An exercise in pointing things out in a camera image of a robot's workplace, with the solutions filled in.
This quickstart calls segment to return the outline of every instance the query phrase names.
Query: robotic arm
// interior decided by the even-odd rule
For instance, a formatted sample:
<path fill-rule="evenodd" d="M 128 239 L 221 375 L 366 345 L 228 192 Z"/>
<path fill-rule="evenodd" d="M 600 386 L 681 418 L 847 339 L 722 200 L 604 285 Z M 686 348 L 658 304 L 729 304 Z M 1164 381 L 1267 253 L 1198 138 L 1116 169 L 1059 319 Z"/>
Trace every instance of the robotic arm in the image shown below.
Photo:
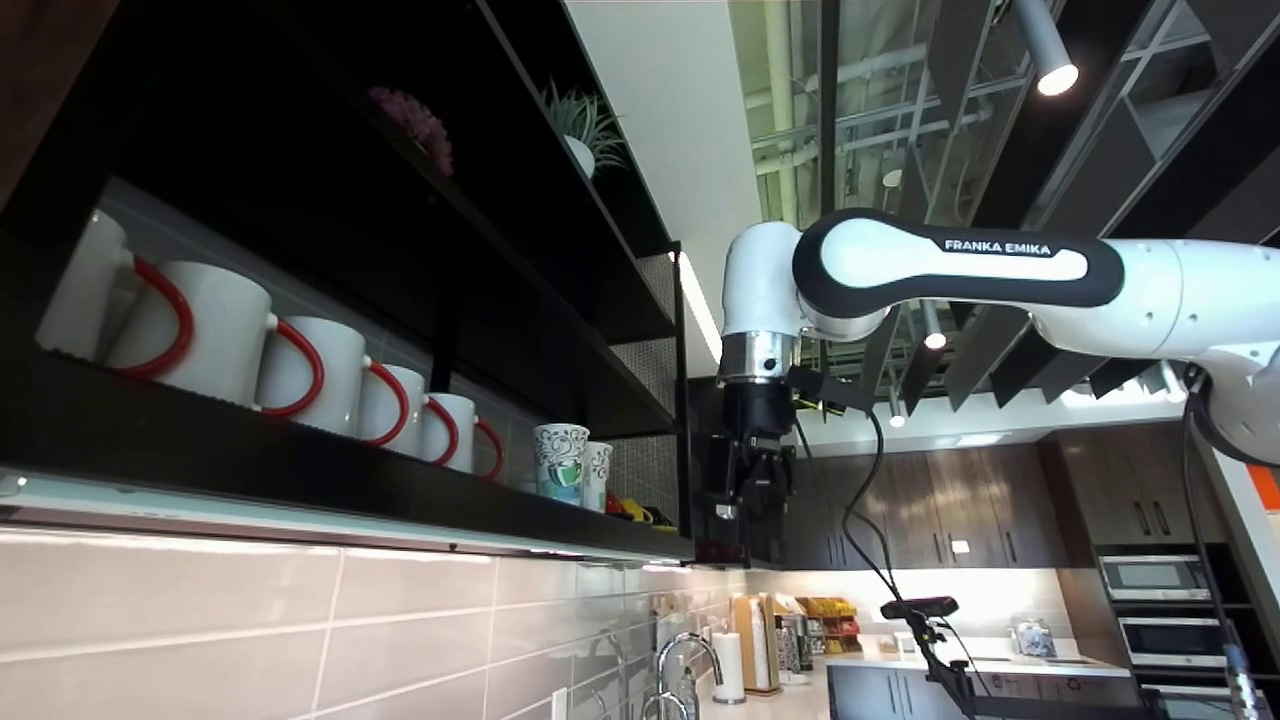
<path fill-rule="evenodd" d="M 1205 369 L 1205 434 L 1280 465 L 1280 253 L 1226 239 L 937 233 L 840 212 L 810 233 L 756 225 L 726 264 L 726 424 L 741 444 L 794 430 L 801 336 L 861 339 L 899 301 L 1025 308 L 1079 356 Z"/>

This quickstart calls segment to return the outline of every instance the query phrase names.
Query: cup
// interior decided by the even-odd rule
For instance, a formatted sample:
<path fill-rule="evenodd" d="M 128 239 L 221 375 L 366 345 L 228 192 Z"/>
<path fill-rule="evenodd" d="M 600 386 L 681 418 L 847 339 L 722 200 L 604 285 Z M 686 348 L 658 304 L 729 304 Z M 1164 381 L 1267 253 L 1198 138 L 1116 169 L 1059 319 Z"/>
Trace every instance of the cup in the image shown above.
<path fill-rule="evenodd" d="M 587 441 L 585 444 L 585 507 L 587 511 L 604 511 L 608 465 L 614 465 L 614 444 Z"/>
<path fill-rule="evenodd" d="M 386 383 L 378 371 L 361 383 L 361 441 L 379 444 L 402 456 L 422 456 L 423 430 L 422 430 L 422 407 L 427 381 L 415 369 L 386 364 L 403 395 L 395 395 L 394 383 Z"/>
<path fill-rule="evenodd" d="M 478 434 L 494 446 L 494 466 L 480 472 L 486 481 L 497 481 L 505 466 L 505 441 L 494 424 L 478 415 L 478 401 L 457 390 L 427 390 L 427 415 L 423 415 L 423 461 L 446 465 L 451 472 L 478 472 Z"/>
<path fill-rule="evenodd" d="M 274 339 L 260 364 L 266 413 L 288 407 L 298 424 L 337 434 L 361 434 L 361 386 L 366 375 L 378 375 L 395 395 L 402 418 L 372 444 L 394 441 L 394 430 L 402 430 L 408 415 L 408 395 L 379 358 L 366 356 L 366 336 L 327 315 L 288 315 L 288 323 L 315 348 L 315 364 L 298 345 Z"/>
<path fill-rule="evenodd" d="M 585 502 L 585 424 L 537 424 L 537 493 L 559 502 Z"/>
<path fill-rule="evenodd" d="M 102 358 L 119 312 L 141 291 L 123 229 L 93 212 L 75 253 L 39 315 L 37 345 L 81 358 Z"/>
<path fill-rule="evenodd" d="M 107 369 L 254 407 L 268 336 L 315 358 L 292 323 L 275 323 L 257 278 L 198 261 L 136 257 L 131 268 L 146 291 L 106 352 Z"/>

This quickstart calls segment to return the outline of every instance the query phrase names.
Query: red mug handle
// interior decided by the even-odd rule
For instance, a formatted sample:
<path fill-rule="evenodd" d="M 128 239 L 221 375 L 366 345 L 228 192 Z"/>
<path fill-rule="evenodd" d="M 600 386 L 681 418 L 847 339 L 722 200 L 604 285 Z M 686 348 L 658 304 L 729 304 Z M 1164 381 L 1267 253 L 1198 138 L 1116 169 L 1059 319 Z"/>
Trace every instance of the red mug handle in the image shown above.
<path fill-rule="evenodd" d="M 368 444 L 394 444 L 395 434 L 402 434 L 402 429 L 408 424 L 408 390 L 403 390 L 403 383 L 390 371 L 390 364 L 379 364 L 379 358 L 368 358 L 368 371 L 378 375 L 378 381 L 386 381 L 390 383 L 390 390 L 395 395 L 395 424 L 386 430 L 386 434 L 372 434 Z"/>
<path fill-rule="evenodd" d="M 494 424 L 478 418 L 478 430 L 489 441 L 494 446 L 494 466 L 486 472 L 489 483 L 497 483 L 497 476 L 505 472 L 505 441 L 497 434 Z"/>
<path fill-rule="evenodd" d="M 423 405 L 433 415 L 442 415 L 442 424 L 446 424 L 446 453 L 435 456 L 435 461 L 427 461 L 427 465 L 447 465 L 451 461 L 451 453 L 457 453 L 457 418 L 447 415 L 447 407 L 435 401 L 435 395 L 427 395 L 427 405 Z"/>
<path fill-rule="evenodd" d="M 128 364 L 119 371 L 128 375 L 146 375 L 146 381 L 158 381 L 165 371 L 173 371 L 190 352 L 193 352 L 193 339 L 198 339 L 198 312 L 190 304 L 190 295 L 150 261 L 131 261 L 131 270 L 162 291 L 162 301 L 173 308 L 176 315 L 176 336 L 168 339 L 168 348 L 152 358 L 141 358 L 141 364 Z"/>
<path fill-rule="evenodd" d="M 282 407 L 266 407 L 266 415 L 298 415 L 298 413 L 313 407 L 315 395 L 325 390 L 325 358 L 299 326 L 275 319 L 274 331 L 282 331 L 310 358 L 313 383 L 299 401 L 282 405 Z"/>

